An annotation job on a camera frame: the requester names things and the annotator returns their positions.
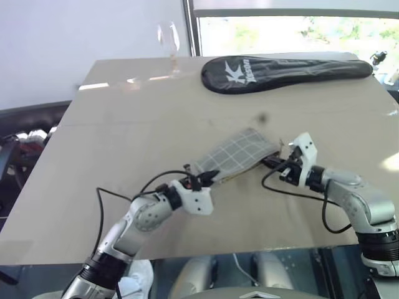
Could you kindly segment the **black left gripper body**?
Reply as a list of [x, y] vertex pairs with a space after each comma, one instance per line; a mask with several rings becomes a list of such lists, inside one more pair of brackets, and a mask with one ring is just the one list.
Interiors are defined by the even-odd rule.
[[183, 178], [181, 180], [181, 184], [185, 189], [189, 189], [192, 191], [200, 191], [202, 189], [202, 183], [200, 178], [193, 174]]

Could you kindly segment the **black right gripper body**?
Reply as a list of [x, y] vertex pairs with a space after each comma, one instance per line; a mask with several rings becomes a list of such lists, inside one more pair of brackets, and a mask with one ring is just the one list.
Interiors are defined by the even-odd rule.
[[294, 148], [293, 152], [286, 159], [285, 163], [289, 163], [289, 167], [284, 171], [280, 171], [279, 179], [285, 183], [289, 183], [294, 186], [299, 185], [299, 178], [302, 172], [302, 150], [300, 148]]

